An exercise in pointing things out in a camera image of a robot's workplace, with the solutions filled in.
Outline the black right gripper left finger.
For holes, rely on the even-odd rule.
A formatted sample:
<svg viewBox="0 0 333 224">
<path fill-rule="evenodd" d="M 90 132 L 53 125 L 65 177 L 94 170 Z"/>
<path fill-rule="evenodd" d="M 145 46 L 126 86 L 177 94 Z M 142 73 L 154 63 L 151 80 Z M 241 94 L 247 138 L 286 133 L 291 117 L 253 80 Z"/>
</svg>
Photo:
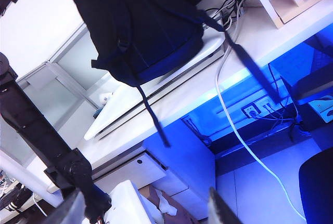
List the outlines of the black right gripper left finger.
<svg viewBox="0 0 333 224">
<path fill-rule="evenodd" d="M 84 220 L 85 200 L 79 189 L 73 191 L 46 219 L 43 224 L 75 224 Z"/>
</svg>

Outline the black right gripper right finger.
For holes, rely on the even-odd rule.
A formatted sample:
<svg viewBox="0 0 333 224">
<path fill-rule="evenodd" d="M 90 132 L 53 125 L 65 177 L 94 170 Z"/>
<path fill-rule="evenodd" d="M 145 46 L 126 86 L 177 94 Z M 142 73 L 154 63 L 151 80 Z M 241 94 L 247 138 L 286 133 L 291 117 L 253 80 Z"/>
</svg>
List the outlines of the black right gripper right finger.
<svg viewBox="0 0 333 224">
<path fill-rule="evenodd" d="M 225 203 L 218 192 L 210 187 L 208 201 L 208 223 L 209 224 L 242 224 L 240 219 Z"/>
</svg>

